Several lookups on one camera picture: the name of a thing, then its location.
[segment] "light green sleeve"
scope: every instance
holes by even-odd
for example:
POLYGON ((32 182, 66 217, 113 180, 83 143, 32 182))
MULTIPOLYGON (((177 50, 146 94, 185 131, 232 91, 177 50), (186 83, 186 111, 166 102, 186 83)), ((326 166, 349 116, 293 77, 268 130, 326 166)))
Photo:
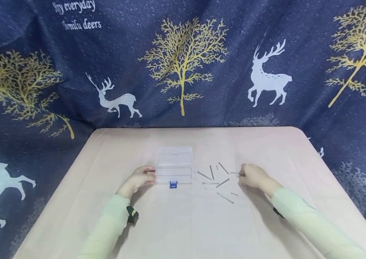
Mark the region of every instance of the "light green sleeve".
POLYGON ((365 250, 289 189, 277 190, 272 204, 326 259, 366 259, 365 250))
POLYGON ((107 259, 127 220, 130 200, 115 195, 106 205, 94 231, 88 237, 77 259, 107 259))

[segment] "clear plastic box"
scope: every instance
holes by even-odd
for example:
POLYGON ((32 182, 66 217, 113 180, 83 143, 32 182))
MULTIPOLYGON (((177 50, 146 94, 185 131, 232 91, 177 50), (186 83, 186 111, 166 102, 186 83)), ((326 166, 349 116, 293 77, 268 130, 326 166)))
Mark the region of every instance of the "clear plastic box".
POLYGON ((194 172, 191 147, 159 147, 157 153, 156 182, 191 183, 194 172))

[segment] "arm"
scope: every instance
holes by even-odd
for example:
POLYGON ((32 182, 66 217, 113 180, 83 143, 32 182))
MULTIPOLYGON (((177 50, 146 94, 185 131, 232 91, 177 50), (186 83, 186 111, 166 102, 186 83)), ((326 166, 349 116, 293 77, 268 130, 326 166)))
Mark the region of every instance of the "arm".
POLYGON ((243 164, 240 183, 261 189, 273 206, 291 225, 320 251, 326 259, 366 259, 363 250, 301 197, 284 188, 260 167, 243 164))
POLYGON ((107 259, 128 220, 126 207, 139 187, 155 182, 155 167, 139 167, 107 203, 77 259, 107 259))

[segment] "nail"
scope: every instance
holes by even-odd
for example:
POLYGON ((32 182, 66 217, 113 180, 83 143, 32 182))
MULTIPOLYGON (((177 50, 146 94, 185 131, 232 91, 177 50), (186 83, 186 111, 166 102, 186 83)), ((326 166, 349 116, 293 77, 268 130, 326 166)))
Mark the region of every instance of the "nail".
POLYGON ((204 177, 206 177, 207 179, 209 179, 211 181, 211 179, 209 177, 207 177, 206 175, 202 174, 201 172, 197 171, 197 173, 203 175, 204 177))
POLYGON ((230 202, 232 202, 232 204, 234 204, 234 202, 233 201, 231 201, 231 200, 229 200, 228 198, 226 198, 225 196, 223 196, 222 194, 220 194, 220 193, 217 193, 219 196, 221 196, 221 197, 223 197, 223 198, 225 198, 226 200, 228 200, 228 201, 230 201, 230 202))
POLYGON ((221 184, 219 184, 218 186, 216 186, 216 188, 218 188, 219 186, 221 186, 222 184, 226 183, 227 181, 229 181, 229 178, 227 178, 227 180, 225 180, 224 182, 222 182, 221 184))
POLYGON ((222 164, 219 162, 219 164, 220 164, 220 166, 223 168, 223 170, 225 170, 226 171, 226 169, 222 166, 222 164))
POLYGON ((211 166, 210 166, 210 172, 211 172, 211 177, 213 178, 213 181, 214 181, 213 170, 211 169, 211 166))

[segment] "fabric backdrop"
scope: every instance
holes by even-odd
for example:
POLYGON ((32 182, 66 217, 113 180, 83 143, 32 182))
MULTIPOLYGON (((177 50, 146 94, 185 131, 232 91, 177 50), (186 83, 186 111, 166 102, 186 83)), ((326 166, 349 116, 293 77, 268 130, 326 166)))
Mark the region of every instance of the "fabric backdrop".
POLYGON ((366 218, 366 0, 0 1, 0 258, 102 127, 295 126, 366 218))

